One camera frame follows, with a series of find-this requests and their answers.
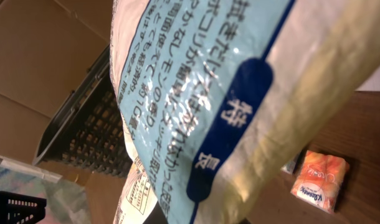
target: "orange tissue pack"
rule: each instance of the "orange tissue pack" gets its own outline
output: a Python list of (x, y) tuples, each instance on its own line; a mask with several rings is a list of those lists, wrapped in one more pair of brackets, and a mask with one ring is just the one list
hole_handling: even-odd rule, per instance
[(291, 193), (328, 212), (334, 206), (349, 164), (340, 157), (307, 151)]

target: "black plastic basket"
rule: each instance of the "black plastic basket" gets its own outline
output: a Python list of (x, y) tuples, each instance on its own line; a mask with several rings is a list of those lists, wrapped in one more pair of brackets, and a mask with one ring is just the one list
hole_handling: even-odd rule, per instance
[(45, 218), (46, 199), (0, 192), (0, 224), (34, 224)]
[(107, 47), (45, 130), (34, 165), (57, 161), (127, 177), (132, 160), (126, 153), (122, 119), (109, 72)]

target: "table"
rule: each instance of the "table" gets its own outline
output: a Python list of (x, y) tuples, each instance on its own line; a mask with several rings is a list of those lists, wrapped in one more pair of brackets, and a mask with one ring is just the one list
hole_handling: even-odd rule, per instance
[(279, 173), (260, 194), (252, 223), (380, 223), (380, 92), (355, 92), (307, 149), (345, 158), (351, 168), (330, 215), (290, 194), (295, 175)]

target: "kleenex logo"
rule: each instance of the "kleenex logo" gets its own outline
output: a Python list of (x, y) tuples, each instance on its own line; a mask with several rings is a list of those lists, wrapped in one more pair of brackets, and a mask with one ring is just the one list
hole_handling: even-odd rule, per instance
[(315, 193), (309, 192), (309, 191), (307, 191), (307, 190), (304, 188), (304, 186), (301, 186), (300, 191), (301, 191), (302, 193), (304, 193), (305, 195), (307, 195), (307, 196), (309, 196), (309, 197), (311, 197), (311, 198), (314, 198), (315, 201), (317, 201), (317, 200), (321, 201), (321, 194), (315, 194)]

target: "transparent plastic wrap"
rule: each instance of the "transparent plastic wrap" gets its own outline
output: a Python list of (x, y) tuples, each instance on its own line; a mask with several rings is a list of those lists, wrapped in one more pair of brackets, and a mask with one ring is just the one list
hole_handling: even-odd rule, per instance
[(380, 66), (380, 1), (119, 0), (111, 38), (118, 104), (168, 221), (236, 223)]

